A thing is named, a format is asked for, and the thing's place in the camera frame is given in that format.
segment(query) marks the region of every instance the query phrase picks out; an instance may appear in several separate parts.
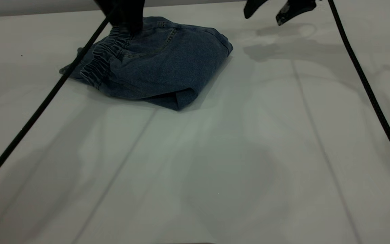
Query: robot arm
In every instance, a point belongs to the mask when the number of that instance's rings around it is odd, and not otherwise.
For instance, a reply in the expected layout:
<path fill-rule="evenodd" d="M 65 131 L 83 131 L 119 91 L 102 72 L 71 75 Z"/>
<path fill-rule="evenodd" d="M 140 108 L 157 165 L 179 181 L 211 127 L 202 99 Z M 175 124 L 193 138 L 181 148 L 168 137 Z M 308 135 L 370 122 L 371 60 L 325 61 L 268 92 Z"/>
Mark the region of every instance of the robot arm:
<path fill-rule="evenodd" d="M 113 8 L 122 2 L 117 13 L 111 16 L 112 26 L 125 26 L 131 33 L 142 30 L 145 0 L 94 0 L 102 12 L 108 16 Z"/>

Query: denim fabric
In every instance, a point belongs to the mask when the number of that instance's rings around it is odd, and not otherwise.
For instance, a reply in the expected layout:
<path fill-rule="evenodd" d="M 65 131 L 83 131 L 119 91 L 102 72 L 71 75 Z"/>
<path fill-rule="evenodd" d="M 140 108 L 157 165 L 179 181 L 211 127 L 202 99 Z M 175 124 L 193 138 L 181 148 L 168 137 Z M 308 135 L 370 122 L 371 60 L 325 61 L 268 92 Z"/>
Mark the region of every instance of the denim fabric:
<path fill-rule="evenodd" d="M 134 35 L 114 27 L 71 77 L 108 96 L 180 110 L 195 100 L 232 50 L 213 28 L 147 17 L 143 30 Z"/>

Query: black cable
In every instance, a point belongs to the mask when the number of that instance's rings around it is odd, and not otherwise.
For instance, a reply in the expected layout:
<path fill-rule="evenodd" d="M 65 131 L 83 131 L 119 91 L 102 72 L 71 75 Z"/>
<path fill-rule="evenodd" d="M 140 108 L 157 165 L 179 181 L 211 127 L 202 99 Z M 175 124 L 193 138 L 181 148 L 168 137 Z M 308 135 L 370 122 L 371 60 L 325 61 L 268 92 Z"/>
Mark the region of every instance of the black cable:
<path fill-rule="evenodd" d="M 110 14 L 103 20 L 102 24 L 100 24 L 99 28 L 97 28 L 96 32 L 94 32 L 93 36 L 90 38 L 90 40 L 87 42 L 85 47 L 82 49 L 80 54 L 74 59 L 73 63 L 69 66 L 69 68 L 65 71 L 64 75 L 59 79 L 57 84 L 54 86 L 54 88 L 51 90 L 51 92 L 48 94 L 48 96 L 45 98 L 45 100 L 42 102 L 42 104 L 39 106 L 39 108 L 36 110 L 36 112 L 31 116 L 31 118 L 28 120 L 28 122 L 23 126 L 23 128 L 19 131 L 17 136 L 13 139 L 13 141 L 8 145 L 8 147 L 5 149 L 3 154 L 0 156 L 0 168 L 4 164 L 4 162 L 7 160 L 7 158 L 10 156 L 10 154 L 13 152 L 13 150 L 17 147 L 19 142 L 23 139 L 23 137 L 28 133 L 28 131 L 31 129 L 31 127 L 34 125 L 34 123 L 37 121 L 37 119 L 40 117 L 40 115 L 45 111 L 46 107 L 50 104 L 52 99 L 55 97 L 57 92 L 60 90 L 62 85 L 64 85 L 64 82 L 69 78 L 71 73 L 74 71 L 76 66 L 81 62 L 85 54 L 87 54 L 88 50 L 93 46 L 94 42 L 96 41 L 97 37 L 99 37 L 100 33 L 102 33 L 103 29 L 106 27 L 106 25 L 109 22 L 109 19 L 112 17 L 112 15 L 116 12 L 116 9 L 119 8 L 119 4 L 113 8 Z"/>
<path fill-rule="evenodd" d="M 339 18 L 338 11 L 336 10 L 335 3 L 333 0 L 328 0 L 330 8 L 332 10 L 333 17 L 335 19 L 336 25 L 338 27 L 339 34 L 341 35 L 342 42 L 344 43 L 345 48 L 347 49 L 347 53 L 350 56 L 351 61 L 353 62 L 354 68 L 359 75 L 362 85 L 364 85 L 365 91 L 367 92 L 368 98 L 370 99 L 371 104 L 373 105 L 374 111 L 376 112 L 377 117 L 386 133 L 387 138 L 390 142 L 390 126 L 377 102 L 377 99 L 374 95 L 373 90 L 371 89 L 370 83 L 368 83 L 367 77 L 362 70 L 362 67 L 354 54 L 353 49 L 351 48 L 350 42 L 348 41 L 347 35 L 345 34 L 344 27 L 342 26 L 341 19 Z"/>

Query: white tabletop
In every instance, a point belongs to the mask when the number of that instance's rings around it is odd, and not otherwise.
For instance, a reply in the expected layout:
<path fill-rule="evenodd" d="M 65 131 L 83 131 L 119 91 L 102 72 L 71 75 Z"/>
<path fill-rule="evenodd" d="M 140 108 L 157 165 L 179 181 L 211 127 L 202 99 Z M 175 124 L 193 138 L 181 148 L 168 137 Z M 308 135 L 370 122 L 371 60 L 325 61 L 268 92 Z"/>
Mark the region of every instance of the white tabletop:
<path fill-rule="evenodd" d="M 390 123 L 390 0 L 336 3 Z M 283 4 L 146 8 L 226 35 L 223 70 L 179 113 L 68 80 L 0 170 L 0 244 L 390 243 L 390 144 L 328 3 Z M 0 154 L 103 18 L 0 17 Z"/>

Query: white wall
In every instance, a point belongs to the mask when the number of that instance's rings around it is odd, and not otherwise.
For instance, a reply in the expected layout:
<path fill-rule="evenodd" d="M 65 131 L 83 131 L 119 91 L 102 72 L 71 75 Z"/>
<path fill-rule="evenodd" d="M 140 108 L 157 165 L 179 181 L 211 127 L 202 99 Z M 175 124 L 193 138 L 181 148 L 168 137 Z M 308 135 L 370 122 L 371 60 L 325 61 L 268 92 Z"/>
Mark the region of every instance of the white wall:
<path fill-rule="evenodd" d="M 234 2 L 239 0 L 146 0 L 146 6 Z M 98 9 L 93 0 L 0 0 L 0 16 Z"/>

